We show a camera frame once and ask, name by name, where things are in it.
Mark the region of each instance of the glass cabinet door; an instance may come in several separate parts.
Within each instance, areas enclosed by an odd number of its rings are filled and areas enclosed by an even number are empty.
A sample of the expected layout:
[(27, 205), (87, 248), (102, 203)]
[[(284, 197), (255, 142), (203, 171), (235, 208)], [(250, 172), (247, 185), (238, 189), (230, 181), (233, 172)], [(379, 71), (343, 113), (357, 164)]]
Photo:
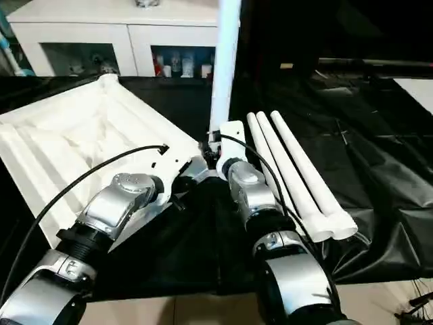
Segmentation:
[(127, 25), (32, 22), (12, 28), (37, 76), (137, 76)]
[(192, 46), (151, 46), (157, 77), (211, 79), (215, 48)]
[(129, 34), (139, 76), (212, 78), (217, 27), (130, 25)]
[(56, 76), (119, 74), (112, 44), (42, 43)]

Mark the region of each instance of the metal bracket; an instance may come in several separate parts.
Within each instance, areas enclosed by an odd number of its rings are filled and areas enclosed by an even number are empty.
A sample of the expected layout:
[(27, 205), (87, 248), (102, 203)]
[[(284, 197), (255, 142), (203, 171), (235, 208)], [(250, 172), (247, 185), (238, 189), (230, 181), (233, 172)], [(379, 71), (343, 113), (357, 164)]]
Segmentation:
[[(245, 142), (244, 124), (241, 121), (230, 121), (223, 123), (220, 128), (220, 133), (230, 135), (242, 142)], [(224, 164), (232, 158), (248, 161), (245, 155), (245, 147), (233, 142), (229, 139), (221, 138), (221, 157), (217, 162), (217, 173), (221, 179), (227, 181), (223, 173)]]

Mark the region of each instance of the black plastic sheet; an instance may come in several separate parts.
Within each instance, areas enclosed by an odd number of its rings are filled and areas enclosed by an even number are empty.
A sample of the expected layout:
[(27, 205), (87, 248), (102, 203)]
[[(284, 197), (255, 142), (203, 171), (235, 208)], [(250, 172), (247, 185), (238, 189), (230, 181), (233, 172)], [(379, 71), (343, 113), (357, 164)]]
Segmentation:
[[(92, 79), (10, 79), (2, 112)], [(139, 98), (196, 140), (207, 140), (211, 87), (204, 81), (120, 78)], [(433, 274), (433, 118), (391, 80), (300, 81), (281, 77), (261, 87), (237, 80), (231, 119), (278, 110), (359, 233), (321, 245), (339, 283), (408, 280)], [(8, 223), (1, 228), (2, 272), (33, 216), (4, 169)], [(250, 251), (227, 184), (208, 179), (108, 256), (94, 300), (253, 290)], [(38, 231), (17, 281), (47, 248)]]

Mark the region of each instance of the bottle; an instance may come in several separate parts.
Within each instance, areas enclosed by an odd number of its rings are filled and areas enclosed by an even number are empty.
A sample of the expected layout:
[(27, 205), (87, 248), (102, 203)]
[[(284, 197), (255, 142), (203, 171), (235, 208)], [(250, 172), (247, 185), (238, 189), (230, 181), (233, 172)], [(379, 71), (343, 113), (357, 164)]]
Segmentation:
[(174, 51), (171, 56), (171, 75), (173, 78), (182, 75), (181, 54), (178, 51)]

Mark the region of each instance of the white tube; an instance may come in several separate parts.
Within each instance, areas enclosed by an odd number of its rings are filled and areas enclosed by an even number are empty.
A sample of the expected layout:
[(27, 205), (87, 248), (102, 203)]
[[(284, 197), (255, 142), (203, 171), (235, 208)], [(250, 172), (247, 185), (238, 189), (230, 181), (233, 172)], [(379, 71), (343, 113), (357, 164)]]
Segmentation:
[[(256, 115), (254, 113), (248, 113), (246, 117), (248, 119), (248, 125), (250, 126), (252, 139), (254, 140), (254, 145), (256, 146), (257, 152), (266, 160), (266, 162), (274, 172), (275, 176), (277, 176), (277, 181), (281, 185), (281, 191), (283, 192), (284, 202), (286, 203), (286, 206), (289, 208), (289, 210), (291, 210), (291, 212), (296, 213), (296, 210), (292, 203), (292, 199), (290, 198), (290, 195), (287, 192), (287, 188), (284, 186), (283, 179), (281, 178), (277, 165), (273, 160), (271, 151), (268, 147), (268, 143), (266, 142), (266, 139), (260, 128), (260, 125), (258, 125)], [(262, 165), (262, 170), (263, 173), (265, 174), (266, 182), (269, 188), (271, 189), (273, 195), (275, 195), (276, 198), (280, 199), (277, 186), (275, 185), (275, 181), (271, 173), (262, 162), (260, 162), (260, 164)], [(296, 231), (299, 234), (303, 235), (304, 233), (302, 229), (299, 227), (299, 225), (296, 223), (296, 221), (293, 220), (293, 222), (296, 225)]]
[(327, 240), (332, 235), (328, 219), (317, 208), (264, 112), (257, 113), (257, 120), (306, 230), (314, 242)]
[(279, 134), (283, 138), (287, 149), (292, 155), (296, 166), (304, 177), (322, 213), (329, 218), (332, 224), (332, 238), (341, 240), (348, 238), (358, 231), (358, 226), (352, 217), (340, 206), (331, 190), (326, 185), (310, 158), (306, 155), (280, 113), (271, 113)]
[(220, 0), (218, 44), (215, 52), (212, 106), (210, 109), (210, 141), (212, 132), (229, 120), (231, 87), (235, 74), (237, 38), (242, 0)]

